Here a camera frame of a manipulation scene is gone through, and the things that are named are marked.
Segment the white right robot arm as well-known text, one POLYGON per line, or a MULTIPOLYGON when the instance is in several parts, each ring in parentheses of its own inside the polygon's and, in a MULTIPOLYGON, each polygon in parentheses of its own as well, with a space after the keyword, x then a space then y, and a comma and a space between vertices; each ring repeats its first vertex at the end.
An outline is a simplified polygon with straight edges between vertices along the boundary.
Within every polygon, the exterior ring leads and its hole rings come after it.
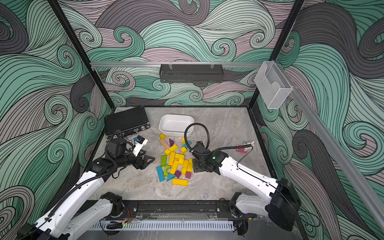
POLYGON ((240 192, 234 194, 229 203, 233 216, 265 216, 281 229, 293 230, 301 200, 289 180, 277 180, 259 174, 222 151, 203 154, 192 151, 192 154, 196 160, 194 167, 199 171, 232 179, 255 193, 254 196, 240 192))

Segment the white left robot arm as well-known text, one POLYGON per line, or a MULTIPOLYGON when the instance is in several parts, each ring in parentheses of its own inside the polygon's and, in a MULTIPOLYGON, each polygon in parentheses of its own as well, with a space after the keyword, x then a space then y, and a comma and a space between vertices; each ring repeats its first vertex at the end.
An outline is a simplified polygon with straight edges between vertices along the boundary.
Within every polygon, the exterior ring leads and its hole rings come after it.
POLYGON ((144 170, 155 159, 147 155, 123 155, 116 159, 101 157, 88 165, 80 180, 56 205, 34 224, 25 224, 17 233, 19 240, 75 240, 101 219, 120 217, 124 212, 121 196, 108 192, 90 208, 77 215, 87 199, 117 170, 133 166, 144 170))

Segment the magenta cube block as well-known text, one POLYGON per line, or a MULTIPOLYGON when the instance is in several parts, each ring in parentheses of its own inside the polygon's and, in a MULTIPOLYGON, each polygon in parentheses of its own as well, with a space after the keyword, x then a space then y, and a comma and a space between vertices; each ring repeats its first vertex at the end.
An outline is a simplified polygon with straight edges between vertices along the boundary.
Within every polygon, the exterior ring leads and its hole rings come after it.
POLYGON ((186 172, 186 178, 191 179, 191 177, 192 177, 192 172, 187 171, 186 172))

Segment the green rectangular block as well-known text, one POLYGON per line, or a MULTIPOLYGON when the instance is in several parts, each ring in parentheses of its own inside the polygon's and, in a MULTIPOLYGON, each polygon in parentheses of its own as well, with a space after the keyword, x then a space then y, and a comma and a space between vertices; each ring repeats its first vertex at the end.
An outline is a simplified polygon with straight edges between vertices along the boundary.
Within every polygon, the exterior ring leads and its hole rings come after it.
POLYGON ((167 165, 167 156, 161 156, 161 167, 165 167, 167 165))

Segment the teal long block at left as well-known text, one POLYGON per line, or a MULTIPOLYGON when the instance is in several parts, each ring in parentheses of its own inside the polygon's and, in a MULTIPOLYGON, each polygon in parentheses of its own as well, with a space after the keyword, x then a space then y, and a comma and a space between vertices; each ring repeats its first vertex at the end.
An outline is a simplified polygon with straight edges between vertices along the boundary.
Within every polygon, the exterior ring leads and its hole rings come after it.
POLYGON ((157 174, 158 174, 158 177, 159 177, 159 182, 165 181, 163 168, 161 166, 158 166, 158 167, 156 167, 156 170, 157 170, 157 174))

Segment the purple cube block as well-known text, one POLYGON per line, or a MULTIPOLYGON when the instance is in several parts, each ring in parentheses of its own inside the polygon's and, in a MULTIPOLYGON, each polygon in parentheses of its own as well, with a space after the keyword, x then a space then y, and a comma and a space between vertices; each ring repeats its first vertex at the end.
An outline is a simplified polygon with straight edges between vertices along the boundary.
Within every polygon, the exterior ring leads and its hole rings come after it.
POLYGON ((178 179, 181 177, 181 175, 182 175, 182 173, 181 173, 179 170, 177 170, 177 171, 175 172, 175 176, 176 176, 178 179))

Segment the light green arch block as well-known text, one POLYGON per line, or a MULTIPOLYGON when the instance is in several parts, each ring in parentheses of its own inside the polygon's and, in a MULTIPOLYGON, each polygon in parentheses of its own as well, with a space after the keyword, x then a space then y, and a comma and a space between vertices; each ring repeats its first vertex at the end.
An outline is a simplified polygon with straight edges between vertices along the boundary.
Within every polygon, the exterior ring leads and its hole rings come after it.
POLYGON ((166 165, 165 168, 164 168, 164 177, 165 178, 168 177, 170 170, 171 170, 171 166, 166 165))

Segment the yellow slanted long block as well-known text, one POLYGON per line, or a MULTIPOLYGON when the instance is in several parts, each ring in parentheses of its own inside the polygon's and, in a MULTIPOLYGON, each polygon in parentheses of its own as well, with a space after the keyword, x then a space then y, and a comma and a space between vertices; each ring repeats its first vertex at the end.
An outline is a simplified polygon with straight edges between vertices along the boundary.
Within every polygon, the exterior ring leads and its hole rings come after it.
POLYGON ((172 145, 171 147, 169 147, 168 149, 166 149, 165 151, 164 151, 164 154, 166 155, 166 156, 169 156, 172 152, 174 152, 175 150, 177 150, 178 149, 178 146, 176 145, 176 144, 174 144, 174 145, 172 145))

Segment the natural wood rectangular block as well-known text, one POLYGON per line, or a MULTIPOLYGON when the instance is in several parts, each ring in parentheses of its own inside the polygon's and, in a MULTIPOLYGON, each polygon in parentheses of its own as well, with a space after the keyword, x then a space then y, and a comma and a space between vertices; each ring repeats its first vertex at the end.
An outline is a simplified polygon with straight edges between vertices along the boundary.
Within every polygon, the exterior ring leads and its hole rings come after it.
POLYGON ((160 140, 160 144, 161 144, 165 149, 169 149, 169 148, 170 148, 169 144, 168 144, 165 140, 163 140, 163 139, 160 140))

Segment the yellow upright long block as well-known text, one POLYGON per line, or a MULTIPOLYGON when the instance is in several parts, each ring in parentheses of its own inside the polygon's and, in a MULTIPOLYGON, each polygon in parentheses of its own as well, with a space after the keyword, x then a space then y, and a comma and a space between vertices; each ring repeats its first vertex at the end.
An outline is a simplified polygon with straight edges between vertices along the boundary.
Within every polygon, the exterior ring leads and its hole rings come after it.
POLYGON ((168 162, 169 166, 172 166, 174 164, 175 154, 176 154, 175 152, 171 152, 169 162, 168 162))

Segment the teal triangle block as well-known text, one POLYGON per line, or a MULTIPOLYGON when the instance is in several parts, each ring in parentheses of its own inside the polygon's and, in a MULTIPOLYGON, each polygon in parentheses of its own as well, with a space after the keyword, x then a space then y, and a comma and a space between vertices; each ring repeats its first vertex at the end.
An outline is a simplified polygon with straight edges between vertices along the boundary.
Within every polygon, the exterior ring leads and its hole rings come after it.
POLYGON ((173 174, 168 174, 167 182, 173 180, 175 177, 176 177, 176 176, 173 175, 173 174))

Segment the pink and white toy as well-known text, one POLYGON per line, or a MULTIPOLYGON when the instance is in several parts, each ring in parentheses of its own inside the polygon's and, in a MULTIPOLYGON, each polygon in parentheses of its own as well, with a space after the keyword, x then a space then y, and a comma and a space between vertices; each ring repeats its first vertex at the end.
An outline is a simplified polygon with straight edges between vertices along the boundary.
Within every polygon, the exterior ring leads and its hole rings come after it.
POLYGON ((236 149, 236 152, 242 153, 242 154, 248 154, 253 149, 255 142, 254 141, 247 142, 247 143, 244 143, 244 145, 251 145, 251 146, 250 147, 244 147, 244 148, 238 148, 238 149, 236 149))

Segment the black aluminium carrying case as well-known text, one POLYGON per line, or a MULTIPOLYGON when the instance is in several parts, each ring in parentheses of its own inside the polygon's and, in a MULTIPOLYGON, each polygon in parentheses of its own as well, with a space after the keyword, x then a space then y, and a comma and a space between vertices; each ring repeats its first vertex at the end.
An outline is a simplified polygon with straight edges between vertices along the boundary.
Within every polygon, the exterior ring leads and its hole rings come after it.
POLYGON ((110 138, 116 131, 124 136, 132 136, 151 126, 143 106, 114 113, 105 117, 105 133, 110 138))

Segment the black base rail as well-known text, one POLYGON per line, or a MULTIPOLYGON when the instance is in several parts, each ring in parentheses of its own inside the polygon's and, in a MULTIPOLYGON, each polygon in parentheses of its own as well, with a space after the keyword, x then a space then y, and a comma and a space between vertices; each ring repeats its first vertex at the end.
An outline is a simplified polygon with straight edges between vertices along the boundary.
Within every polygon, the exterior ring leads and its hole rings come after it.
POLYGON ((190 219, 190 220, 235 220, 256 219, 256 214, 242 214, 235 205, 220 200, 123 200, 123 210, 119 216, 104 214, 107 220, 154 220, 154 219, 190 219))

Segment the clear acrylic wall holder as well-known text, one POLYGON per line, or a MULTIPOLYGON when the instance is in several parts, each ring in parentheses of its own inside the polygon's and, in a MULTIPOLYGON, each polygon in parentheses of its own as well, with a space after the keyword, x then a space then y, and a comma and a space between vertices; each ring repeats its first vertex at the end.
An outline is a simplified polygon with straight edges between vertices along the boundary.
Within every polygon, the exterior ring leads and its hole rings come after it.
POLYGON ((279 109, 292 92, 282 65, 275 61, 264 61, 255 77, 255 84, 267 109, 279 109))

